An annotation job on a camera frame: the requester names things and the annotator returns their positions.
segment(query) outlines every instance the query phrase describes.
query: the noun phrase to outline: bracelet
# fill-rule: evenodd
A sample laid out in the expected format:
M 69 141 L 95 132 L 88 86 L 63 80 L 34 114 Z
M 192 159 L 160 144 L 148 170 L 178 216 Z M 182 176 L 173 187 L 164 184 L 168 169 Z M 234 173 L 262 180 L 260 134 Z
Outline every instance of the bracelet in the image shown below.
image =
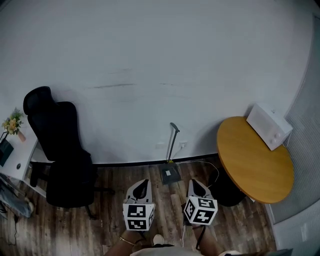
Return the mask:
M 195 227 L 192 228 L 192 230 L 197 230 L 197 229 L 199 229 L 199 228 L 202 228 L 202 225 L 195 226 Z
M 120 240 L 122 240 L 122 241 L 124 241 L 124 242 L 126 242 L 126 243 L 128 243 L 128 244 L 130 244 L 130 245 L 132 245 L 132 246 L 135 246 L 135 245 L 136 245 L 135 243 L 129 242 L 128 240 L 124 239 L 121 235 L 119 235 L 119 238 L 120 238 Z

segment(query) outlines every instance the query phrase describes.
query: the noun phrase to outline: table top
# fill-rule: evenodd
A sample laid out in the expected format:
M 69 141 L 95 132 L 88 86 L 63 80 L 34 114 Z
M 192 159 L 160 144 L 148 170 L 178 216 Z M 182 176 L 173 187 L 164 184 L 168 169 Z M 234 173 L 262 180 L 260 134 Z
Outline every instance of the table top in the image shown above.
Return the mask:
M 6 140 L 12 145 L 13 151 L 4 163 L 4 166 L 0 166 L 0 173 L 18 180 L 23 180 L 26 175 L 31 156 L 37 145 L 38 138 L 29 124 L 21 127 L 20 131 L 26 138 L 25 142 L 22 142 L 18 135 L 9 134 L 6 137 Z
M 271 151 L 245 117 L 230 117 L 222 122 L 217 149 L 229 177 L 250 198 L 272 204 L 291 191 L 294 167 L 288 150 L 281 145 Z

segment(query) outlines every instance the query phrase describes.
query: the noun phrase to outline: chair backrest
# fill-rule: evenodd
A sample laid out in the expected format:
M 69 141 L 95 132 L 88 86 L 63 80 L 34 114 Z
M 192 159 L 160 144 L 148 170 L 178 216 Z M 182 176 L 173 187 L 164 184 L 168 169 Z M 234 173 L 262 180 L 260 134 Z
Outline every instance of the chair backrest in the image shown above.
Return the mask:
M 55 102 L 42 86 L 24 98 L 23 111 L 50 161 L 74 159 L 85 152 L 79 140 L 77 110 L 71 102 Z

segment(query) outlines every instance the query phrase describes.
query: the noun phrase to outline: round wooden table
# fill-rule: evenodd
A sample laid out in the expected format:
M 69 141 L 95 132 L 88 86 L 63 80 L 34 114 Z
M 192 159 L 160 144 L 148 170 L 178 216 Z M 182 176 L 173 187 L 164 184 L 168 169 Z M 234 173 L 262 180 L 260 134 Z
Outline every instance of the round wooden table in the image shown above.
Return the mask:
M 245 117 L 230 117 L 222 122 L 217 149 L 226 173 L 248 197 L 272 204 L 291 191 L 294 167 L 288 150 L 281 145 L 271 151 Z

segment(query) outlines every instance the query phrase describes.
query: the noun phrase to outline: vase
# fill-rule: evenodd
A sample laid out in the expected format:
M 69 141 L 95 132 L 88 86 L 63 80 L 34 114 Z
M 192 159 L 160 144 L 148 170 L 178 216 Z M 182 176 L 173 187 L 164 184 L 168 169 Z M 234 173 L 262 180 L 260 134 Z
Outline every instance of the vase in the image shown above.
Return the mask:
M 22 142 L 26 141 L 26 137 L 24 136 L 24 134 L 21 131 L 18 131 L 18 137 Z

